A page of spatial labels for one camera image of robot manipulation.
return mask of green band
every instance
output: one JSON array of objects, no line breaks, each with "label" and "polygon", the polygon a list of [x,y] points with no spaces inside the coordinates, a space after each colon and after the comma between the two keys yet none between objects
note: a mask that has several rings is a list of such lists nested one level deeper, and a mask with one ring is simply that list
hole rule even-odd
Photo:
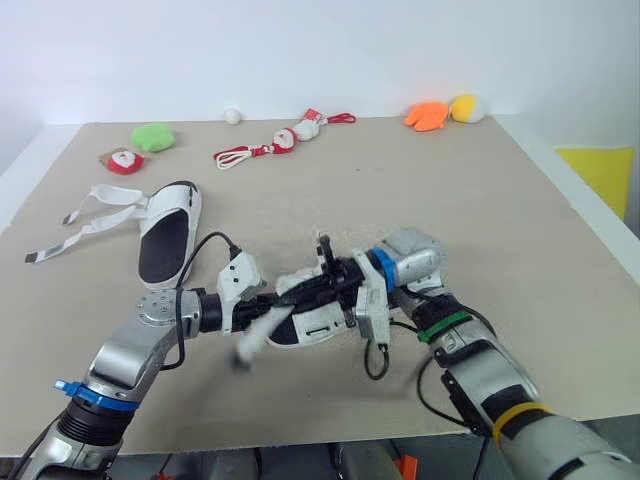
[{"label": "green band", "polygon": [[471,315],[464,311],[452,313],[451,315],[444,317],[433,327],[418,332],[418,340],[420,340],[422,343],[429,343],[431,339],[438,335],[442,330],[451,327],[455,323],[460,323],[470,318]]}]

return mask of beige table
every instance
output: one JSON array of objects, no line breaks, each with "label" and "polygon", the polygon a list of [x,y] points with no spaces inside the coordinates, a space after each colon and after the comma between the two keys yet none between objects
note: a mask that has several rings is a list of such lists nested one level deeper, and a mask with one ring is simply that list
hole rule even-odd
[{"label": "beige table", "polygon": [[[267,140],[291,121],[176,123],[177,145],[131,177],[97,155],[128,144],[130,124],[82,128],[0,237],[0,454],[20,454],[66,404],[51,386],[78,380],[145,289],[136,227],[82,242],[47,262],[24,254],[75,229],[61,226],[92,184],[148,192],[178,179],[204,193],[202,237],[220,229],[258,259],[273,285],[312,265],[315,235],[348,254],[405,225],[439,238],[446,281],[484,312],[556,411],[580,419],[640,412],[640,290],[584,221],[491,119],[417,134],[399,119],[331,126],[289,155],[218,171],[211,154]],[[189,285],[215,288],[226,249],[208,245]],[[188,344],[185,365],[162,373],[126,434],[124,451],[153,452],[425,435],[457,427],[415,394],[424,345],[392,332],[381,382],[362,368],[356,332],[304,350],[264,352],[234,377],[217,334]],[[438,375],[426,394],[450,409]]]}]

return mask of orange plush toy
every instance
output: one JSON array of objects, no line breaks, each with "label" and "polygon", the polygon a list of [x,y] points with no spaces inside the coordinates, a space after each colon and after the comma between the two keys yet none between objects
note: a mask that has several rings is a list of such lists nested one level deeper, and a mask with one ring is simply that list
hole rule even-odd
[{"label": "orange plush toy", "polygon": [[449,107],[441,102],[425,102],[411,107],[404,124],[413,127],[416,132],[426,132],[443,128],[449,116]]}]

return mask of green plush toy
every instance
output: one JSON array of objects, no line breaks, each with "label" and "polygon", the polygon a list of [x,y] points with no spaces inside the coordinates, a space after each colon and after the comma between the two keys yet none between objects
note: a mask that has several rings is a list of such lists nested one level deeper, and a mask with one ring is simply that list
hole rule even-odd
[{"label": "green plush toy", "polygon": [[131,143],[145,152],[159,152],[175,142],[173,132],[164,123],[150,123],[131,132]]}]

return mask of orange clip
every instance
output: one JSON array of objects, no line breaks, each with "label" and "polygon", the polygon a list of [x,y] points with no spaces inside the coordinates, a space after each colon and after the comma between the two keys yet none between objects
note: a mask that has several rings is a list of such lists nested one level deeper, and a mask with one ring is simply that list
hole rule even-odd
[{"label": "orange clip", "polygon": [[400,470],[403,480],[416,480],[418,476],[418,459],[403,455],[400,460],[394,460],[393,463]]},{"label": "orange clip", "polygon": [[411,107],[404,124],[413,127],[416,132],[426,132],[444,127],[449,116],[449,107],[442,102],[425,102]]}]

